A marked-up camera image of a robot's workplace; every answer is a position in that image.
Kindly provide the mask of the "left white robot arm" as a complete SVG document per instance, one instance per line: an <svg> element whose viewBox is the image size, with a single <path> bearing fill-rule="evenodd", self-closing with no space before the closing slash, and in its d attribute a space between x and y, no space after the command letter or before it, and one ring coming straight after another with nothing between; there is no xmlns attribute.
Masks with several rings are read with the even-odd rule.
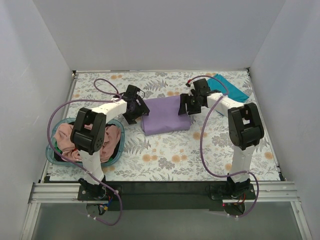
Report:
<svg viewBox="0 0 320 240"><path fill-rule="evenodd" d="M140 96L141 91L130 84L120 97L91 109L83 107L77 113L70 140L80 153L87 173L84 180L91 184L89 194L95 200L103 199L107 193L106 187L101 184L105 175L100 161L106 124L122 115L132 125L137 123L137 118L148 115L150 110Z"/></svg>

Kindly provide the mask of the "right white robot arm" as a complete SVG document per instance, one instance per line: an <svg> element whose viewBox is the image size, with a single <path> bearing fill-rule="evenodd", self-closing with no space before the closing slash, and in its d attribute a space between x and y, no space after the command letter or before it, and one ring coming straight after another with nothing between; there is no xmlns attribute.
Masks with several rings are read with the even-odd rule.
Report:
<svg viewBox="0 0 320 240"><path fill-rule="evenodd" d="M227 178L227 195L237 199L245 192L243 185L250 183L250 172L253 152L264 137L265 131L255 103L241 103L229 98L229 90L220 80L213 77L224 89L225 93L219 90L211 90L207 75L194 77L186 83L188 93L180 95L180 106L178 115L195 115L202 112L206 107L209 112L204 120L200 138L204 136L204 130L210 114L216 110L228 118L228 134L233 143L233 157L231 170L227 175L208 173L216 178Z"/></svg>

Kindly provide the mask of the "purple t shirt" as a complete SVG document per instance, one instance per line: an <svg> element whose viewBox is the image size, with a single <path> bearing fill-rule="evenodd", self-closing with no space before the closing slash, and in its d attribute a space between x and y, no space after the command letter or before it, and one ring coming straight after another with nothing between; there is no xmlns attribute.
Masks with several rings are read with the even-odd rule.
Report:
<svg viewBox="0 0 320 240"><path fill-rule="evenodd" d="M178 115L180 96L147 99L145 104L150 110L141 120L141 128L146 136L190 129L190 117L187 114Z"/></svg>

